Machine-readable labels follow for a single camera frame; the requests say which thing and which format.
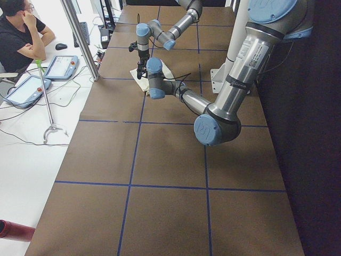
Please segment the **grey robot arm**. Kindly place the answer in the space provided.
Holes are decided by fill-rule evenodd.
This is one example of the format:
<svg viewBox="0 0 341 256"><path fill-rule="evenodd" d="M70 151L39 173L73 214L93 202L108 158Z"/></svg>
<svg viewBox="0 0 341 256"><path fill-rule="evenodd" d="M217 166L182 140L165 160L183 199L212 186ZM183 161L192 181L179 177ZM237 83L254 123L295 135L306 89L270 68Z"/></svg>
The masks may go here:
<svg viewBox="0 0 341 256"><path fill-rule="evenodd" d="M195 94L175 79L166 79L162 61L149 56L149 38L166 50L202 14L201 1L179 1L186 14L170 30L164 31L158 20L136 27L140 61L137 74L146 74L152 99L166 95L178 97L197 114L194 133L203 145L214 146L235 139L241 131L238 109L256 78L264 70L273 47L284 41L307 38L312 31L314 1L241 1L226 61L212 74L219 94L214 102Z"/></svg>
<svg viewBox="0 0 341 256"><path fill-rule="evenodd" d="M165 30L158 19L153 19L147 23L136 25L137 40L129 46L129 51L138 51L139 61L137 62L137 79L147 77L147 61L150 59L149 41L160 43L161 47L171 50L176 40L193 24L199 22L202 15L202 1L177 1L177 4L186 10L186 14L180 20Z"/></svg>

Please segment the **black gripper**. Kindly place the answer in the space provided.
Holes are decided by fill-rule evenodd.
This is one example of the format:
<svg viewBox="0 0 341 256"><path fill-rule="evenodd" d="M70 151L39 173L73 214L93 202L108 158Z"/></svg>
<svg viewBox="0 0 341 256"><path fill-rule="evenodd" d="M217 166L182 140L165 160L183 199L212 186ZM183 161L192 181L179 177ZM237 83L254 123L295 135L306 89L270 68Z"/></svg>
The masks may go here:
<svg viewBox="0 0 341 256"><path fill-rule="evenodd" d="M137 78L141 79L148 77L147 65L144 65L150 58L149 50L138 50L140 61L137 63Z"/></svg>

